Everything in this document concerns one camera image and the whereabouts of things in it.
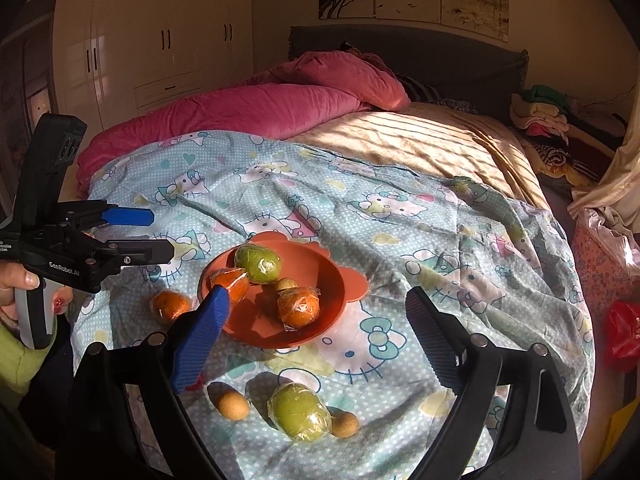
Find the wardrobe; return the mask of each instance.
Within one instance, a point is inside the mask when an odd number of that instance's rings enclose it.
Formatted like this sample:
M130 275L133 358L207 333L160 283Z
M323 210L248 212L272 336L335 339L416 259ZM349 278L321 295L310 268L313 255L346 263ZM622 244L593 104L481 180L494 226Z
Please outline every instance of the wardrobe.
M252 0L56 0L52 44L58 108L89 140L249 77Z

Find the beige curtain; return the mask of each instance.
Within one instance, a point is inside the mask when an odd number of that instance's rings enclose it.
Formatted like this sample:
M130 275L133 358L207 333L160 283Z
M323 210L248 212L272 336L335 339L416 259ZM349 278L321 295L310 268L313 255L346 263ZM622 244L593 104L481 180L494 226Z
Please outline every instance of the beige curtain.
M574 189L574 202L567 208L572 218L585 207L613 209L607 216L619 218L622 225L640 232L640 63L638 85L629 126L622 146L593 189Z

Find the pink blanket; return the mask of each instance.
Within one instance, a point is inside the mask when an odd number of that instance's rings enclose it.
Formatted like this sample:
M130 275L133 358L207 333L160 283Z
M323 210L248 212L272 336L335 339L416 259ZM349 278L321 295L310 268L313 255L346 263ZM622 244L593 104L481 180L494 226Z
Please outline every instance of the pink blanket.
M78 156L78 191L112 160L161 140L201 130L229 130L285 140L370 105L409 104L389 73L345 52L307 52L234 88L175 101L95 136Z

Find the polka dot fabric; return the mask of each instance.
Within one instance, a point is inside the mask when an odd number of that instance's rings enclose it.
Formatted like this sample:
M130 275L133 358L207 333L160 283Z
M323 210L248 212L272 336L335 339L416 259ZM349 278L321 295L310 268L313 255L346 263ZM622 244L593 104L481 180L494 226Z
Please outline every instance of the polka dot fabric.
M263 351L225 334L204 368L205 384L182 396L211 455L230 479L408 478L442 426L454 397L440 386L404 314L415 285L469 332L499 346L544 342L575 417L586 423L594 354L591 324L562 229L544 210L468 178L439 180L401 166L372 166L308 146L235 132L194 132L140 148L94 177L92 199L148 207L150 228L107 226L98 239L167 238L166 265L125 268L95 297L73 306L76 367L94 340L130 346L165 330L149 307L173 287L196 301L206 264L247 237L281 232L318 241L339 265L369 280L369 293L340 321L299 348ZM357 415L347 440L290 442L267 422L266 401L284 381L306 384ZM220 383L250 401L249 416L215 409ZM139 394L130 402L146 455L166 470ZM468 470L487 459L506 389L496 392Z

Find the metal screw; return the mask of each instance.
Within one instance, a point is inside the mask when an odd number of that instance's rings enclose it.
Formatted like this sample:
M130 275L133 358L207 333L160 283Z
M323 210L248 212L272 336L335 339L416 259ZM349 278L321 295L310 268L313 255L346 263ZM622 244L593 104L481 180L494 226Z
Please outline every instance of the metal screw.
M102 352L103 348L104 345L102 343L100 343L99 341L95 341L86 348L86 352L89 355L98 355L100 352Z
M164 343L166 336L162 332L154 332L152 335L148 337L146 340L151 346L160 346Z
M533 343L533 351L541 357L549 353L549 350L542 343Z
M489 344L489 340L482 334L472 334L471 342L473 343L473 345L479 346L480 348L484 348Z

